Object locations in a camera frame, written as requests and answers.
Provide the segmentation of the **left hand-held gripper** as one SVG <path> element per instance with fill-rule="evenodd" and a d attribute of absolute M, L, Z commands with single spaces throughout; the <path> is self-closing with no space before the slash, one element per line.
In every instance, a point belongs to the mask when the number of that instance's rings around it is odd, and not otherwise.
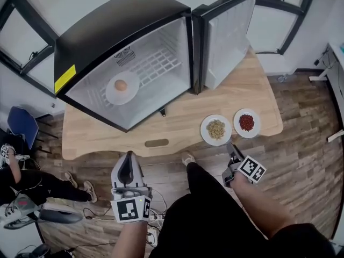
<path fill-rule="evenodd" d="M 111 172 L 111 206 L 116 221 L 132 223 L 148 221 L 152 188 L 143 181 L 143 172 L 133 151 L 123 155 Z"/>

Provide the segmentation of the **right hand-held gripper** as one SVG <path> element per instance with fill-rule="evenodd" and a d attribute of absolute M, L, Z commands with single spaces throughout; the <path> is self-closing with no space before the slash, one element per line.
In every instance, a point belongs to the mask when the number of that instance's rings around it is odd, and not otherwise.
<path fill-rule="evenodd" d="M 230 188 L 230 182 L 234 180 L 235 173 L 242 173 L 251 183 L 257 184 L 266 173 L 266 168 L 250 156 L 244 158 L 235 144 L 228 142 L 227 152 L 230 162 L 222 173 L 223 184 Z"/>

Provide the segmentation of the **white plate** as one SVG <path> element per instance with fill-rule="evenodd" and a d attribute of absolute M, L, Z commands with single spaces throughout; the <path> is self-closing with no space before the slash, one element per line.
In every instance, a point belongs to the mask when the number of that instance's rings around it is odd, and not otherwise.
<path fill-rule="evenodd" d="M 124 80 L 127 83 L 126 91 L 117 91 L 114 88 L 116 80 Z M 105 89 L 106 99 L 113 105 L 123 105 L 131 101 L 139 90 L 140 79 L 136 73 L 123 71 L 110 79 Z"/>
<path fill-rule="evenodd" d="M 239 118 L 243 114 L 252 115 L 254 118 L 255 125 L 254 125 L 253 129 L 249 132 L 244 131 L 240 128 Z M 240 109 L 239 111 L 236 112 L 236 114 L 234 115 L 234 119 L 233 119 L 233 125 L 234 125 L 234 128 L 235 128 L 237 134 L 242 136 L 243 138 L 247 138 L 247 139 L 251 139 L 251 138 L 256 137 L 260 133 L 260 130 L 261 130 L 260 117 L 252 109 L 247 109 L 247 108 Z"/>
<path fill-rule="evenodd" d="M 224 136 L 219 139 L 212 139 L 209 136 L 208 131 L 206 130 L 206 126 L 208 125 L 208 123 L 212 120 L 218 119 L 220 121 L 222 121 L 223 123 L 225 123 L 225 134 Z M 224 145 L 226 143 L 229 142 L 231 135 L 232 135 L 232 125 L 230 124 L 230 122 L 222 115 L 220 114 L 212 114 L 210 116 L 207 116 L 201 123 L 200 125 L 200 134 L 203 138 L 203 140 L 208 143 L 209 145 L 212 146 L 221 146 Z"/>

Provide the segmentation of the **pile of oat flakes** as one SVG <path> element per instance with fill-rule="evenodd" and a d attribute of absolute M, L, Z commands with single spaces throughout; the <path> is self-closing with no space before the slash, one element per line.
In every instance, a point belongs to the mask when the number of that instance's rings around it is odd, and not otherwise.
<path fill-rule="evenodd" d="M 206 130 L 208 131 L 210 138 L 219 140 L 225 134 L 225 123 L 218 119 L 212 120 L 206 126 Z"/>

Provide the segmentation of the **pile of red beans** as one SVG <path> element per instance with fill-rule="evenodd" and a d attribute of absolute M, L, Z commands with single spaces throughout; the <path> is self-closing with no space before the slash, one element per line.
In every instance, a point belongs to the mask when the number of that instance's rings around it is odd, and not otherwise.
<path fill-rule="evenodd" d="M 239 118 L 240 128 L 244 131 L 251 131 L 255 125 L 255 121 L 252 115 L 243 114 Z"/>

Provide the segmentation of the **black mini fridge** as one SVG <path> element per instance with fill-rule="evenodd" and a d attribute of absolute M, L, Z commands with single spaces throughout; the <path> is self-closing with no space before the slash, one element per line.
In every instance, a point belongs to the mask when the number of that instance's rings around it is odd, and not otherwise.
<path fill-rule="evenodd" d="M 215 89 L 245 57 L 256 0 L 192 9 L 177 0 L 110 0 L 55 42 L 54 92 L 67 104 L 128 132 L 180 95 Z M 135 97 L 113 105 L 115 75 L 140 79 Z"/>

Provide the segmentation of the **person's right forearm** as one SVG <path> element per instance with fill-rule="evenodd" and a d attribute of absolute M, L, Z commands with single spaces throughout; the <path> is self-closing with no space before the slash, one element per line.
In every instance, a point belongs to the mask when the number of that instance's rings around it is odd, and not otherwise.
<path fill-rule="evenodd" d="M 248 178 L 236 171 L 230 186 L 257 228 L 272 238 L 281 229 L 296 223 L 280 203 L 265 195 Z"/>

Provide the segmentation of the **person's left forearm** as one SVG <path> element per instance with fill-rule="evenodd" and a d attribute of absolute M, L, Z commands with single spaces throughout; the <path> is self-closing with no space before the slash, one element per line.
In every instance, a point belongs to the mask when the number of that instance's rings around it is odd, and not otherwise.
<path fill-rule="evenodd" d="M 146 221 L 124 224 L 111 258 L 144 258 L 146 239 Z"/>

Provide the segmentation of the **person's beige shoe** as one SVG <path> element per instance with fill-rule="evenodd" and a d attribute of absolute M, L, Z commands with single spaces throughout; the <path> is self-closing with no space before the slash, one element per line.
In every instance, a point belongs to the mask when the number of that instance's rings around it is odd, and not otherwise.
<path fill-rule="evenodd" d="M 195 163 L 195 158 L 190 152 L 182 153 L 182 163 L 188 166 L 190 163 Z"/>

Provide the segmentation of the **white power strip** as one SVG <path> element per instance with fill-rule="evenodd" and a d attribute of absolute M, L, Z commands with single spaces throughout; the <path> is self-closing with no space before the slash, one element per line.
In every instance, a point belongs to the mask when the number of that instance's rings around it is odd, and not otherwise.
<path fill-rule="evenodd" d="M 158 238 L 158 229 L 148 228 L 147 229 L 147 244 L 149 244 L 152 247 L 156 247 L 157 238 Z"/>

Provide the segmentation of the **person's black clothing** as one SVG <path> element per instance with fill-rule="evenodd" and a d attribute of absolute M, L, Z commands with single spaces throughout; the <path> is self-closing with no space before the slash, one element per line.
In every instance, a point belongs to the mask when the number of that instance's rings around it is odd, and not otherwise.
<path fill-rule="evenodd" d="M 295 223 L 269 239 L 204 168 L 188 164 L 187 177 L 190 193 L 168 209 L 149 258 L 335 258 L 314 225 Z"/>

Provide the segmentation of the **blue chair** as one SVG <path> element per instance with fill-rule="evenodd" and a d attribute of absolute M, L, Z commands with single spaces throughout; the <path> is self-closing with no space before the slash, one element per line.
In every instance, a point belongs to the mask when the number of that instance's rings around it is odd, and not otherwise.
<path fill-rule="evenodd" d="M 24 108 L 13 106 L 7 122 L 12 134 L 22 135 L 28 148 L 32 149 L 39 130 L 36 119 Z"/>

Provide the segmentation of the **white desk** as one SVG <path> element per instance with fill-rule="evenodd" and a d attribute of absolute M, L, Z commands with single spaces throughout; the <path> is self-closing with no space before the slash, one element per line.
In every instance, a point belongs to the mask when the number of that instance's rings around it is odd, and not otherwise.
<path fill-rule="evenodd" d="M 328 43 L 328 64 L 323 62 L 325 70 L 318 76 L 309 76 L 310 81 L 325 81 L 332 88 L 334 99 L 338 106 L 344 125 L 344 43 Z"/>

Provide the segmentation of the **black framed window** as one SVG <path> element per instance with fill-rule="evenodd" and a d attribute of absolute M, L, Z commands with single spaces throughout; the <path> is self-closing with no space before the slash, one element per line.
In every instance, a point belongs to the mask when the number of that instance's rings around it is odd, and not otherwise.
<path fill-rule="evenodd" d="M 29 72 L 54 53 L 55 41 L 58 35 L 28 0 L 0 0 L 0 32 L 14 10 L 18 11 L 24 21 L 47 45 L 39 52 L 32 52 L 28 63 L 23 66 L 16 63 L 14 59 L 10 58 L 9 55 L 0 49 L 0 63 L 31 86 L 55 98 L 54 91 L 49 90 L 47 87 L 43 86 L 43 84 L 31 78 Z"/>
<path fill-rule="evenodd" d="M 247 38 L 257 54 L 283 55 L 313 0 L 256 0 Z"/>

